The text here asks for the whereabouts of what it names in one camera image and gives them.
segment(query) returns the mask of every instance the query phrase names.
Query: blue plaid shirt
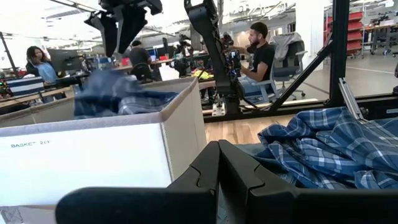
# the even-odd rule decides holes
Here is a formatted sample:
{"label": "blue plaid shirt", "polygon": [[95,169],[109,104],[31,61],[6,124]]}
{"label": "blue plaid shirt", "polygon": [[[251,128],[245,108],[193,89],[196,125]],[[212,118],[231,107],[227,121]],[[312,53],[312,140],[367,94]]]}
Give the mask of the blue plaid shirt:
{"label": "blue plaid shirt", "polygon": [[265,149],[254,158],[299,187],[398,188],[397,118],[361,124],[346,108],[303,111],[259,139]]}
{"label": "blue plaid shirt", "polygon": [[158,112],[177,95],[145,90],[134,76],[126,76],[119,71],[97,71],[75,97],[75,118]]}

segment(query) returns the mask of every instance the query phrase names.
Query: man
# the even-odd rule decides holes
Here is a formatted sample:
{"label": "man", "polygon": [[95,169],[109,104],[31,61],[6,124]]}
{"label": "man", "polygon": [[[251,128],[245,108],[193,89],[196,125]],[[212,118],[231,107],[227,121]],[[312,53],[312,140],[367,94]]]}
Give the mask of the man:
{"label": "man", "polygon": [[135,75],[141,83],[152,81],[152,72],[149,68],[152,59],[147,50],[142,48],[139,40],[132,42],[132,49],[129,52],[129,58],[132,65],[131,75]]}
{"label": "man", "polygon": [[246,93],[260,91],[260,88],[253,85],[253,83],[270,79],[275,50],[268,44],[266,40],[267,35],[267,25],[262,22],[256,22],[250,27],[249,31],[251,46],[248,48],[231,47],[231,49],[239,50],[240,53],[253,54],[253,68],[250,70],[242,66],[241,72],[245,74],[246,77],[239,79]]}

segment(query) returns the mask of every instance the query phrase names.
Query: light blue shirt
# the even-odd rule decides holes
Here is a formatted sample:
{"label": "light blue shirt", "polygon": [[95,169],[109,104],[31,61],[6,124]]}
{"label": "light blue shirt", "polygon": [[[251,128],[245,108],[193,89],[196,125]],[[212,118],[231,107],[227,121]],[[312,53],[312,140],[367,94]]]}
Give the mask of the light blue shirt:
{"label": "light blue shirt", "polygon": [[54,68],[49,63],[42,63],[40,65],[35,65],[35,67],[38,69],[39,75],[45,82],[54,83],[56,79],[58,79]]}

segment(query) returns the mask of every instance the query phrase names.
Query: black hair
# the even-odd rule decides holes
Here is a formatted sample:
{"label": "black hair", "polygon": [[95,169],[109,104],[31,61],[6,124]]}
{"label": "black hair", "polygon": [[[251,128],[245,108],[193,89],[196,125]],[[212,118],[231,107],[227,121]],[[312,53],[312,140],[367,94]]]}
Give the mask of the black hair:
{"label": "black hair", "polygon": [[251,25],[250,29],[262,34],[263,38],[268,35],[268,27],[263,22],[255,22]]}
{"label": "black hair", "polygon": [[[37,60],[37,58],[36,58],[36,53],[35,53],[36,49],[40,50],[42,52],[43,56],[42,56],[42,59],[40,61]],[[26,58],[28,60],[30,60],[30,62],[32,62],[35,65],[39,64],[40,62],[48,62],[48,61],[50,61],[47,58],[46,54],[43,52],[43,50],[40,47],[36,47],[36,46],[31,46],[31,47],[29,47],[26,50]]]}
{"label": "black hair", "polygon": [[138,45],[141,45],[141,44],[142,44],[141,41],[135,40],[135,41],[132,42],[131,45],[132,45],[133,47],[135,47],[135,46],[138,46]]}

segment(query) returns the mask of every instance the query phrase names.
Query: wooden floor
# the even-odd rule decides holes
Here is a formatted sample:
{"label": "wooden floor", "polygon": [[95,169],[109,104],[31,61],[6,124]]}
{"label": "wooden floor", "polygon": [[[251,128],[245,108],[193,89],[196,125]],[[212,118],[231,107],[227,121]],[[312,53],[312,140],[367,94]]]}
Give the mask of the wooden floor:
{"label": "wooden floor", "polygon": [[208,142],[225,139],[232,144],[258,143],[258,132],[272,124],[287,125],[293,116],[286,115],[207,123],[205,124],[206,138]]}

